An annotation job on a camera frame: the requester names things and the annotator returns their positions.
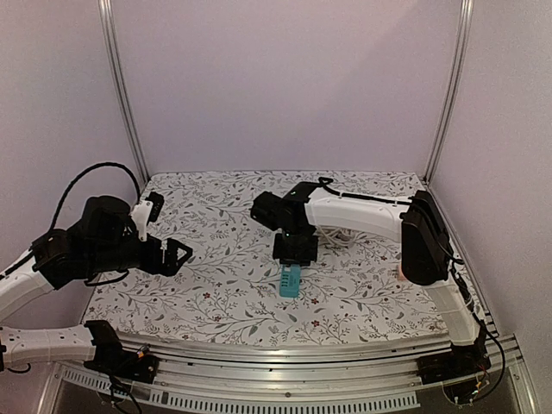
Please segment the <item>teal power strip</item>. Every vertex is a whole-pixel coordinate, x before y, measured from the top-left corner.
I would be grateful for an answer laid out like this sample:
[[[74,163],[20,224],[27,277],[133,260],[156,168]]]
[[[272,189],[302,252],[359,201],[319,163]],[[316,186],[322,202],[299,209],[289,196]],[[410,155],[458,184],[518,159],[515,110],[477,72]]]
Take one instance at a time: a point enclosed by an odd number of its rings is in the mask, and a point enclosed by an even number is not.
[[[300,278],[300,265],[282,265],[279,279],[279,295],[282,298],[297,298],[300,291]]]

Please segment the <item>pink charger cube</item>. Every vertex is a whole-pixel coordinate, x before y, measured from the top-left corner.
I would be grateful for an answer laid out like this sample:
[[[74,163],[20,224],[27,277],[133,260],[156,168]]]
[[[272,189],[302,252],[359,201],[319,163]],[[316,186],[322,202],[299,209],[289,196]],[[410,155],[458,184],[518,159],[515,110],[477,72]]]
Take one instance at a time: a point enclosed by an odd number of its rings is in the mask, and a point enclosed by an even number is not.
[[[396,266],[394,269],[393,269],[393,275],[395,277],[395,279],[397,281],[405,281],[405,276],[403,275],[402,271],[401,271],[401,267],[400,266]]]

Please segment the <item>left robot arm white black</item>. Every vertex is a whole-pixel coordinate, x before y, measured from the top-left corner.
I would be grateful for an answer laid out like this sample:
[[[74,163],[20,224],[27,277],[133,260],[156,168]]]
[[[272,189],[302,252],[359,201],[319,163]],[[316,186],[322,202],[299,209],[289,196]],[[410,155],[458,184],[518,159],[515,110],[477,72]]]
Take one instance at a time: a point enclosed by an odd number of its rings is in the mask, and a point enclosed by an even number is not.
[[[135,206],[112,196],[89,198],[81,218],[69,229],[50,229],[2,271],[1,317],[75,280],[98,287],[96,278],[103,273],[116,273],[115,282],[132,269],[176,275],[193,251],[180,241],[161,241],[147,232],[163,203],[155,192]],[[89,370],[143,383],[153,382],[159,365],[146,345],[136,351],[124,349],[104,320],[64,329],[1,330],[2,370],[51,361],[81,361]]]

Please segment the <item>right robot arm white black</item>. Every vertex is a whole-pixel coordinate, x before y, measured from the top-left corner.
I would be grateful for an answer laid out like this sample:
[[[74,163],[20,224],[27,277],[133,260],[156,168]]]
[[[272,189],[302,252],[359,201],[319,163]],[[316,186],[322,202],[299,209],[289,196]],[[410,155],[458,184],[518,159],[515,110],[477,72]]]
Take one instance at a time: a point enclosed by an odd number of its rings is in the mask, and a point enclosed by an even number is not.
[[[452,351],[446,368],[454,376],[465,375],[485,355],[487,334],[456,271],[462,261],[455,257],[434,198],[427,191],[380,198],[333,190],[332,182],[325,177],[302,181],[283,197],[264,191],[253,201],[251,218],[275,234],[280,295],[298,295],[302,269],[317,261],[317,229],[356,230],[393,240],[401,246],[400,274],[429,294],[448,329]]]

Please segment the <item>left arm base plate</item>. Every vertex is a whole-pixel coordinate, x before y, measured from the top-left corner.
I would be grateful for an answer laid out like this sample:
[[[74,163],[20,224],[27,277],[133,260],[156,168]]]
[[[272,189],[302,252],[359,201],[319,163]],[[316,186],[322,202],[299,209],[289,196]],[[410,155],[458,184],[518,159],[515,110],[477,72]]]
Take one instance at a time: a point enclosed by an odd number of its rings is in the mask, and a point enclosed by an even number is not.
[[[160,359],[146,348],[125,350],[121,344],[96,347],[94,357],[84,362],[84,367],[118,379],[152,384],[158,372]]]

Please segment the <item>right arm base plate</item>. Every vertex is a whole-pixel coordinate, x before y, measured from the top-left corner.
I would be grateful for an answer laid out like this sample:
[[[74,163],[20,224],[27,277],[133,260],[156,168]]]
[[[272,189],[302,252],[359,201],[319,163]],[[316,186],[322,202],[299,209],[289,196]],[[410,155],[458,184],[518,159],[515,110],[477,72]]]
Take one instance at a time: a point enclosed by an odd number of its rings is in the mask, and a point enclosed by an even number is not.
[[[485,349],[452,346],[449,351],[421,356],[416,360],[417,376],[424,385],[454,380],[491,367]]]

